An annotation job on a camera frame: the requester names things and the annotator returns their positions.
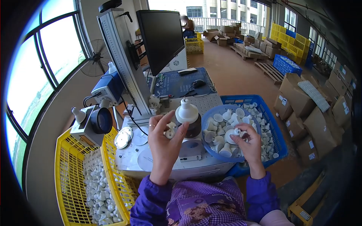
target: computer monitor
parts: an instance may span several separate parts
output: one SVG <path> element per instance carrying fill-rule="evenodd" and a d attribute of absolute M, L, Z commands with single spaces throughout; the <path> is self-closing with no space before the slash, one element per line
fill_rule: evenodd
<path fill-rule="evenodd" d="M 185 47 L 180 14 L 165 10 L 136 13 L 150 69 L 156 76 Z"/>

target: railing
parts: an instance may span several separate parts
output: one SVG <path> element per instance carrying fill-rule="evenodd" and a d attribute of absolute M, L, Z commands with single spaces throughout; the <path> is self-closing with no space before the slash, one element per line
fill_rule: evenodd
<path fill-rule="evenodd" d="M 231 23 L 241 23 L 240 31 L 242 34 L 256 35 L 258 32 L 264 34 L 265 27 L 247 23 L 239 20 L 229 20 L 221 18 L 207 18 L 207 17 L 190 17 L 195 24 L 195 31 L 203 32 L 207 29 L 221 29 L 221 26 L 229 26 Z"/>

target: orange floor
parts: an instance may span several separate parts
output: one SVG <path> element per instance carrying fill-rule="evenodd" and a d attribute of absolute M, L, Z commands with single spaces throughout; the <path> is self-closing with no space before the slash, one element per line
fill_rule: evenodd
<path fill-rule="evenodd" d="M 274 81 L 269 76 L 264 75 L 260 68 L 254 66 L 252 59 L 244 61 L 229 46 L 220 47 L 216 42 L 209 42 L 206 38 L 203 40 L 204 54 L 189 54 L 190 66 L 205 67 L 220 95 L 258 94 L 275 114 L 273 106 L 280 85 L 274 85 Z M 289 150 L 287 157 L 267 168 L 272 174 L 272 181 L 279 188 L 294 179 L 303 168 L 284 123 L 280 118 L 276 120 Z M 246 194 L 246 179 L 247 176 L 237 178 L 244 194 Z"/>

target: woman's left hand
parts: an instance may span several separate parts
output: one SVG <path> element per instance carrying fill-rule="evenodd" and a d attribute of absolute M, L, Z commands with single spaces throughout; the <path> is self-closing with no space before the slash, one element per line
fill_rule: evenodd
<path fill-rule="evenodd" d="M 148 129 L 148 144 L 153 157 L 153 168 L 150 180 L 157 185 L 165 185 L 171 174 L 181 149 L 182 140 L 186 135 L 189 123 L 182 124 L 175 136 L 168 139 L 163 132 L 168 129 L 167 124 L 171 122 L 175 110 L 168 112 L 165 116 L 156 115 L 150 118 Z"/>

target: purple jacket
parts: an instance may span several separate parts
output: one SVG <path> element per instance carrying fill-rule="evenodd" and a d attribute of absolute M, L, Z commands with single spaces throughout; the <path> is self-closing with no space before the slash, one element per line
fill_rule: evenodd
<path fill-rule="evenodd" d="M 168 182 L 158 186 L 145 177 L 138 189 L 139 197 L 131 208 L 132 225 L 167 225 L 166 205 L 170 201 L 172 185 Z M 247 202 L 250 204 L 247 220 L 259 223 L 270 211 L 280 210 L 275 184 L 271 182 L 270 172 L 262 179 L 247 180 Z"/>

